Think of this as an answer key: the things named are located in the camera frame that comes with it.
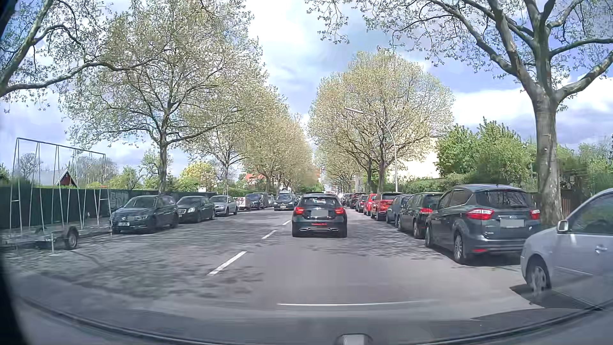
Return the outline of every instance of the parked car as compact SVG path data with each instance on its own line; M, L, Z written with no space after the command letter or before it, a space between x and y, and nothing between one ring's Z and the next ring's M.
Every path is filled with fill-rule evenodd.
M448 190L428 216L425 245L453 250L465 263L486 253L517 253L525 240L541 231L540 211L521 188L470 184Z
M360 198L356 202L356 212L364 213L364 206L366 205L367 199L368 199L368 194L360 195Z
M405 203L413 196L413 194L400 194L392 200L392 204L387 208L385 214L386 223L394 223L397 227L398 216L400 215L400 209Z
M251 211L251 200L246 196L239 196L236 199L236 205L239 211Z
M436 209L442 195L441 192L425 192L413 195L400 208L400 215L396 221L398 231L409 230L413 237L423 239L426 219L432 213L432 209Z
M180 222L200 223L203 219L215 219L215 203L206 196L184 196L177 201Z
M113 233L124 230L155 230L164 225L174 228L179 223L175 200L168 195L135 196L111 214Z
M238 205L234 198L229 195L215 195L211 196L209 200L215 203L216 214L223 214L227 217L230 213L233 215L238 213Z
M377 196L377 193L370 193L368 194L368 198L364 202L364 214L369 217L370 217L370 206L373 204L373 201L375 200L376 196Z
M347 237L347 213L331 194L304 196L292 215L292 236L327 234Z
M356 208L356 203L360 200L360 197L364 195L364 193L353 193L351 195L351 200L349 202L349 207L352 209Z
M249 193L245 195L251 202L251 209L264 209L264 197L260 193Z
M377 221L383 220L387 215L387 208L392 205L392 201L400 192L377 193L370 205L370 217Z
M557 227L530 236L520 256L533 299L547 290L594 306L613 298L613 188L581 204Z
M275 201L275 211L293 210L298 203L296 196L292 193L279 193L279 197Z

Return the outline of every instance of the silver car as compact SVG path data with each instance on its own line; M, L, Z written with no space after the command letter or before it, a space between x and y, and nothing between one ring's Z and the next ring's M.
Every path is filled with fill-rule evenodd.
M230 215L238 213L238 205L236 200L229 195L215 195L209 198L215 203L215 214Z

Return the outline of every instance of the metal frame structure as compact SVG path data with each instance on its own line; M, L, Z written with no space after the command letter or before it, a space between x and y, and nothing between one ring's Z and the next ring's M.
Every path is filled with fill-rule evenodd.
M85 188L85 192L83 194L83 203L81 202L81 195L79 193L79 191L83 188L81 188L79 185L79 171L78 169L74 169L73 171L70 171L71 167L76 167L76 162L77 159L80 157L81 153L83 152L88 152L89 153L89 157L92 157L92 154L96 154L96 155L100 155L102 158L102 174L105 175L107 173L107 156L104 153L100 153L100 152L95 152L95 151L91 151L91 150L84 150L84 149L78 149L76 147L70 147L70 146L65 146L65 145L61 145L61 144L54 144L51 142L45 142L45 141L40 141L40 140L34 140L34 139L27 139L27 138L16 138L15 140L15 151L13 154L13 169L12 169L12 179L14 180L15 178L15 173L17 171L17 174L19 175L19 177L23 177L20 176L21 173L18 170L20 168L20 164L21 164L21 153L20 153L20 142L21 141L28 141L28 142L35 142L36 143L36 149L34 151L35 154L35 160L37 161L37 169L36 171L33 172L32 176L26 176L26 177L31 177L31 188L30 188L30 200L29 200L29 214L28 214L28 232L31 232L31 225L32 225L32 197L34 194L34 188L35 188L35 184L37 184L37 187L39 187L39 200L40 200L40 223L41 223L41 227L42 227L42 235L38 236L35 241L46 241L46 242L51 242L51 249L52 251L55 251L53 242L58 238L58 234L57 232L59 231L55 231L55 235L54 235L54 231L48 229L49 227L54 227L54 220L53 220L53 205L54 205L54 201L55 201L55 191L58 191L58 197L59 197L59 204L60 204L60 208L61 208L61 232L62 233L66 233L67 231L67 227L69 226L69 216L70 216L70 195L72 194L71 191L72 189L76 189L77 190L77 203L78 203L78 211L79 211L79 228L81 231L83 231L83 228L85 226L85 219L86 219L86 215L85 215L85 205L86 205L86 201L87 201L87 187ZM48 224L45 223L45 216L44 216L44 207L43 207L43 203L42 203L42 190L41 190L41 179L40 179L40 172L41 172L41 161L40 161L40 146L41 144L45 144L45 145L52 145L53 147L55 147L55 153L54 153L54 158L53 158L53 186L52 186L52 191L51 191L51 219L49 221ZM68 189L68 196L67 196L67 201L66 201L66 215L64 216L64 203L62 200L62 193L61 193L61 179L65 176L64 174L61 174L60 176L56 177L56 172L57 171L61 171L60 169L62 169L61 166L61 159L60 159L60 155L59 155L59 150L60 148L65 148L65 149L69 149L72 150L72 158L70 163L67 166L66 171L69 173L70 178L72 179L72 181L75 182L76 184L76 188L69 188ZM22 205L21 205L21 179L17 179L17 199L13 198L13 186L15 185L15 183L11 183L10 185L10 206L9 206L9 231L11 234L11 237L13 235L13 203L17 203L19 207L19 227L20 227L20 234L19 237L23 238L24 237L24 233L23 233L23 217L22 217ZM102 189L106 189L107 190L107 197L106 198L102 198ZM110 207L110 201L109 201L109 190L108 190L108 186L100 186L99 187L99 192L98 192L98 196L96 197L96 190L93 190L93 198L94 198L94 204L95 204L95 210L96 210L96 222L97 222L97 226L100 228L100 207L102 204L102 201L107 200L107 204L109 207L109 215L111 214L111 207Z

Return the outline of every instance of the white car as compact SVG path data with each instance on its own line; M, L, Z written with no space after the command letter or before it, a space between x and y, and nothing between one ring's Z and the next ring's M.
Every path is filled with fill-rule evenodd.
M548 289L595 306L613 300L613 188L530 236L520 262L535 300Z

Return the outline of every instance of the rear bumper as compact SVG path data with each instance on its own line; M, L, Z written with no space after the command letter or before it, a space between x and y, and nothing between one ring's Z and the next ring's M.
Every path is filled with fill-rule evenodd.
M470 236L464 239L466 251L472 254L520 254L524 248L525 238L517 239L487 239L483 235Z

